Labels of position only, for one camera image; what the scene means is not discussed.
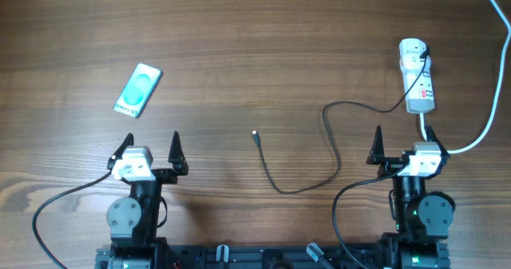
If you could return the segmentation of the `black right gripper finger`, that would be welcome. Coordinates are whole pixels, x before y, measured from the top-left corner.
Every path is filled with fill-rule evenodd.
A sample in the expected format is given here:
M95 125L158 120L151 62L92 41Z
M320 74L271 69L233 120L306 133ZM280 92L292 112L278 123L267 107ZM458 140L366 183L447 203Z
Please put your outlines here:
M434 142L437 144L437 146L440 148L440 156L441 156L441 162L440 167L443 167L446 165L447 160L450 158L450 154L447 152L446 148L443 146L443 144L440 142L440 140L436 137L436 134L434 133L434 130L431 126L425 125L424 129L426 131L426 140L428 142Z
M376 165L383 164L385 162L386 157L382 139L382 128L380 125L378 125L375 130L373 144L366 159L366 163L369 165Z

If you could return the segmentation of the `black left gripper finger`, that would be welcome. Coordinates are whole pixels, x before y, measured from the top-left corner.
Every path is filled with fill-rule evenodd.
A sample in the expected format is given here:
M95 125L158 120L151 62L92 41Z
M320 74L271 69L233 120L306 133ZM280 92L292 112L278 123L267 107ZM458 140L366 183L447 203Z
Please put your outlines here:
M117 148L117 150L111 155L107 163L107 169L112 170L115 163L118 160L122 160L122 154L129 147L134 145L134 136L132 133L128 133L126 138L123 140L121 145Z
M180 142L180 134L175 131L172 136L172 143L169 150L168 162L172 164L173 169L188 169L188 162L185 159L184 152Z

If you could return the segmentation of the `teal Galaxy smartphone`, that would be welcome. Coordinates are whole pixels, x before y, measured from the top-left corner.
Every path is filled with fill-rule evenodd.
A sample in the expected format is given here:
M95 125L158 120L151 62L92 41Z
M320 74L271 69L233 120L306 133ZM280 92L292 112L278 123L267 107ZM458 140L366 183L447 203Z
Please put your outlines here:
M138 118L162 76L160 69L139 63L121 91L113 110Z

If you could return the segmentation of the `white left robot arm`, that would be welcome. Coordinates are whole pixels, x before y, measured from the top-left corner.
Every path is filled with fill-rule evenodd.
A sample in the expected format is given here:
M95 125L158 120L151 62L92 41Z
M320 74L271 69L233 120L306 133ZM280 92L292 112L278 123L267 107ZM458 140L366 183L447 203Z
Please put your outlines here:
M136 146L128 134L109 158L107 169L116 180L130 186L127 197L115 200L107 211L112 241L108 250L98 251L96 268L180 268L181 264L165 237L156 235L166 219L159 219L162 186L176 184L188 174L180 135L173 133L169 149L170 168L153 169L153 156L147 146Z

